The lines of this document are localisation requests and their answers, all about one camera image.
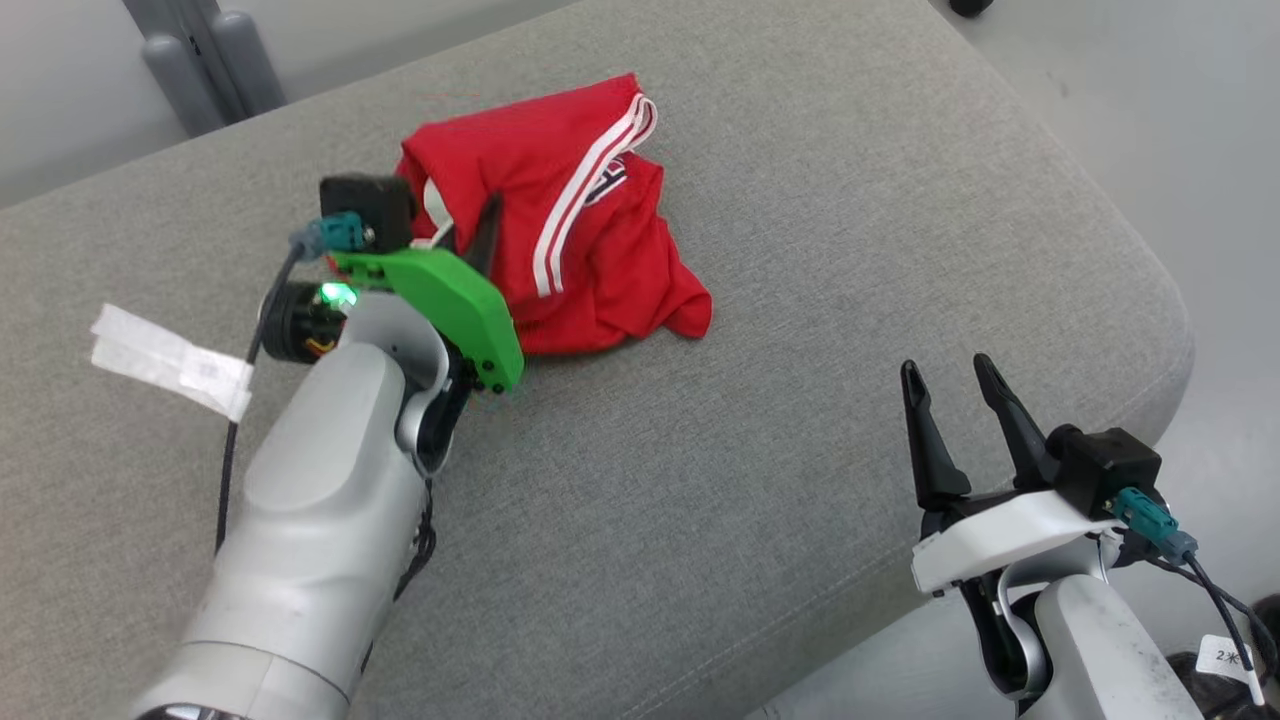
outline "red cloth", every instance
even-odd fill
[[[710,295],[658,217],[662,167],[631,152],[654,119],[628,74],[429,123],[404,141],[397,173],[424,204],[416,237],[431,237],[452,218],[466,252],[486,200],[502,193],[490,279],[525,352],[605,350],[659,325],[707,333]],[[422,211],[431,206],[428,181],[449,218]]]

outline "gray floor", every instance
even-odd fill
[[[1158,446],[1160,487],[1219,584],[1244,600],[1280,591],[1280,3],[996,0],[969,22],[933,1],[1179,282],[1198,354]],[[1193,585],[1148,569],[1119,575],[1166,652],[1220,632]],[[1011,716],[963,606],[943,600],[751,720]]]

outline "black cable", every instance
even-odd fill
[[[1194,573],[1183,570],[1181,568],[1158,557],[1148,559],[1147,561],[1166,573],[1180,575],[1196,583],[1197,585],[1204,587],[1199,577],[1197,577]],[[1238,611],[1244,614],[1245,618],[1248,618],[1249,632],[1253,634],[1253,641],[1258,643],[1258,652],[1260,655],[1262,655],[1263,671],[1258,673],[1258,676],[1265,684],[1267,679],[1274,676],[1276,671],[1280,670],[1280,648],[1276,647],[1275,637],[1271,634],[1271,630],[1267,628],[1266,623],[1262,621],[1262,618],[1258,618],[1258,614],[1252,607],[1239,601],[1235,596],[1224,591],[1221,587],[1215,584],[1213,588],[1222,594],[1222,600],[1225,600],[1228,605],[1236,609]]]
[[[426,478],[426,506],[422,510],[422,520],[417,527],[417,552],[413,559],[410,560],[408,569],[401,575],[398,583],[396,583],[396,593],[392,596],[392,601],[399,600],[399,596],[404,593],[408,588],[408,583],[426,568],[431,555],[435,552],[435,528],[431,527],[431,511],[435,506],[435,500],[433,498],[433,482],[431,477]]]
[[[1222,616],[1222,623],[1226,624],[1226,632],[1231,634],[1231,642],[1235,643],[1235,651],[1240,653],[1240,665],[1244,667],[1245,673],[1253,673],[1253,660],[1249,656],[1249,651],[1244,637],[1240,635],[1240,628],[1235,624],[1235,618],[1231,616],[1231,611],[1226,609],[1226,601],[1222,600],[1222,593],[1217,592],[1217,585],[1215,585],[1208,575],[1204,573],[1204,568],[1201,566],[1199,560],[1196,560],[1194,552],[1187,552],[1183,555],[1183,560],[1190,565],[1192,571],[1196,577],[1201,579],[1201,585],[1208,592],[1210,598],[1213,601],[1213,607],[1217,607],[1217,614]]]
[[[298,264],[305,250],[306,247],[300,242],[289,243],[289,255],[285,256],[270,290],[266,291],[262,309],[257,314],[257,327],[253,328],[253,340],[248,346],[248,352],[244,354],[244,364],[250,368],[257,361],[257,351],[262,346],[262,334],[266,332],[266,318],[270,315],[270,309],[275,305],[276,296],[280,295],[280,290],[289,279],[289,273],[293,272],[293,266]],[[239,423],[236,420],[227,424],[227,443],[223,446],[223,479],[218,488],[218,537],[214,541],[214,555],[221,550],[223,541],[227,539],[227,510],[232,497],[232,465],[236,460],[236,434],[238,430]]]
[[[1204,583],[1203,580],[1201,580],[1199,575],[1183,570],[1181,568],[1178,568],[1176,565],[1172,565],[1171,562],[1167,562],[1160,557],[1155,559],[1148,557],[1147,562],[1151,562],[1152,565],[1160,568],[1166,573],[1174,573],[1175,575],[1180,575],[1196,583],[1197,585],[1204,587]],[[1265,673],[1258,674],[1260,682],[1262,683],[1263,687],[1266,687],[1267,680],[1270,680],[1276,674],[1276,671],[1280,670],[1280,650],[1276,648],[1275,637],[1271,634],[1271,630],[1267,628],[1266,623],[1263,623],[1262,619],[1258,618],[1258,614],[1252,607],[1249,607],[1244,602],[1240,602],[1234,596],[1231,596],[1231,593],[1224,591],[1216,584],[1213,585],[1213,589],[1217,593],[1220,593],[1222,598],[1231,607],[1239,610],[1245,615],[1245,618],[1249,619],[1249,632],[1253,634],[1254,642],[1257,642],[1261,646],[1258,647],[1258,651],[1262,655],[1262,664],[1265,669]],[[1204,717],[1217,717],[1229,710],[1234,710],[1242,706],[1245,702],[1249,702],[1252,705],[1252,693],[1249,692],[1248,688],[1242,688],[1234,696],[1213,706],[1208,712],[1204,714]]]

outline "label tape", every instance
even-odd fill
[[[160,325],[104,305],[90,328],[93,365],[177,392],[238,423],[248,407],[253,366],[192,345]]]
[[[1244,646],[1244,652],[1249,653],[1249,664],[1253,665],[1253,648]],[[1231,638],[1221,635],[1204,635],[1201,638],[1201,650],[1196,656],[1196,671],[1239,680],[1249,685],[1253,705],[1260,707],[1263,705],[1262,684],[1258,682],[1257,670],[1253,673],[1244,671],[1244,664],[1240,662],[1240,653],[1235,650],[1235,642]]]

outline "gray sofa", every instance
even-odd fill
[[[924,0],[586,0],[0,213],[0,716],[113,716],[209,574],[223,420],[92,368],[100,306],[238,355],[321,176],[628,70],[712,331],[472,404],[355,716],[740,717],[916,607],[906,357],[982,489],[975,351],[1046,427],[1160,437],[1178,290]],[[262,363],[242,460],[300,378]]]

